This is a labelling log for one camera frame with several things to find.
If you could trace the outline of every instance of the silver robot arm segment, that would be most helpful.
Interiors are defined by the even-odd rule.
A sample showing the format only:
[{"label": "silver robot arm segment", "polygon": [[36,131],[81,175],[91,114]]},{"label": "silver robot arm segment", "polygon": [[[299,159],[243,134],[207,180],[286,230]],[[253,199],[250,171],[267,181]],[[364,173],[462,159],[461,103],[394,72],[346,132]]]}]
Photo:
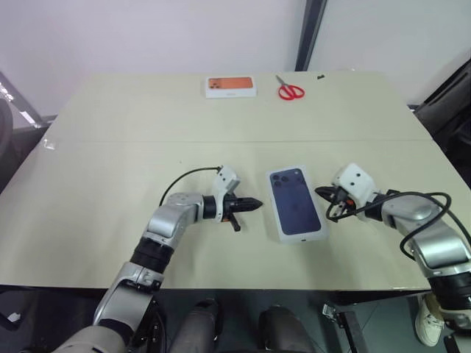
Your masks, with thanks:
[{"label": "silver robot arm segment", "polygon": [[258,209],[262,203],[251,197],[238,198],[233,191],[240,179],[229,167],[222,167],[213,184],[214,196],[175,193],[157,208],[144,230],[129,262],[123,264],[113,284],[96,308],[93,326],[70,337],[56,353],[120,353],[132,342],[146,340],[149,325],[157,313],[154,292],[160,288],[169,264],[186,228],[202,219],[230,221],[240,226],[233,213]]},{"label": "silver robot arm segment", "polygon": [[[407,236],[431,222],[442,211],[432,200],[419,195],[395,198],[381,193],[373,179],[356,164],[341,169],[332,187],[316,189],[336,206],[333,221],[357,209],[362,220],[375,219]],[[471,253],[469,244],[442,219],[435,220],[408,242],[417,265],[440,303],[445,323],[457,332],[471,332]]]}]

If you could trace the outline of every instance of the scissor handle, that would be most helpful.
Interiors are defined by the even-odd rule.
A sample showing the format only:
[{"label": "scissor handle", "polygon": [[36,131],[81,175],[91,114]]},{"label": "scissor handle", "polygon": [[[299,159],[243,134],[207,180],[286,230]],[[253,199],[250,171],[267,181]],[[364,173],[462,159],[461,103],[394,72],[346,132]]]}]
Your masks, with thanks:
[{"label": "scissor handle", "polygon": [[305,91],[301,87],[294,85],[282,85],[278,88],[278,95],[285,101],[292,101],[293,99],[304,97]]}]

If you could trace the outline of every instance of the person's leg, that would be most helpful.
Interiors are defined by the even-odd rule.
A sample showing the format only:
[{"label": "person's leg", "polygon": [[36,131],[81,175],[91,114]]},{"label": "person's leg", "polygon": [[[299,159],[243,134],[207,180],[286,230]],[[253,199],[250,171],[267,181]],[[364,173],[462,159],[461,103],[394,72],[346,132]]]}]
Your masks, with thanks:
[{"label": "person's leg", "polygon": [[301,321],[288,309],[272,306],[260,314],[259,334],[265,349],[315,353],[311,338]]},{"label": "person's leg", "polygon": [[217,335],[218,312],[218,304],[213,299],[196,304],[178,330],[170,353],[211,353]]}]

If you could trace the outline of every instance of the scissors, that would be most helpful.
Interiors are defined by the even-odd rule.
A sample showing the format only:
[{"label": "scissors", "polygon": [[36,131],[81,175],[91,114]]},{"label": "scissors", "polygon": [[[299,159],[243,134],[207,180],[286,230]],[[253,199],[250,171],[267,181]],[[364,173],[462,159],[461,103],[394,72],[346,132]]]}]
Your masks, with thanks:
[{"label": "scissors", "polygon": [[304,97],[304,90],[301,87],[288,85],[284,82],[281,77],[276,75],[278,82],[281,84],[281,87],[278,88],[278,95],[281,99],[285,101],[292,101],[293,99],[298,99]]}]

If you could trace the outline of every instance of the table surface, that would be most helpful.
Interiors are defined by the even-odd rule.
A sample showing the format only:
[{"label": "table surface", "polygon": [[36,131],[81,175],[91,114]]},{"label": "table surface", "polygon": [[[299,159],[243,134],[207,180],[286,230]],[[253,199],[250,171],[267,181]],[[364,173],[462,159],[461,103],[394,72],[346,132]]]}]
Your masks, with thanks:
[{"label": "table surface", "polygon": [[[276,168],[305,165],[315,188],[354,161],[384,190],[448,192],[466,227],[471,192],[378,74],[283,74],[306,90],[290,102],[276,97],[273,76],[255,77],[254,99],[217,101],[187,90],[202,76],[91,79],[0,195],[0,284],[106,288],[167,185],[192,168],[227,164],[241,177],[237,194],[265,205],[238,215],[238,233],[209,220],[190,226],[165,288],[428,288],[401,255],[401,235],[378,222],[329,222],[327,240],[279,242],[266,180]],[[183,92],[162,89],[172,82]],[[212,180],[211,172],[195,174],[173,191],[208,194]]]}]

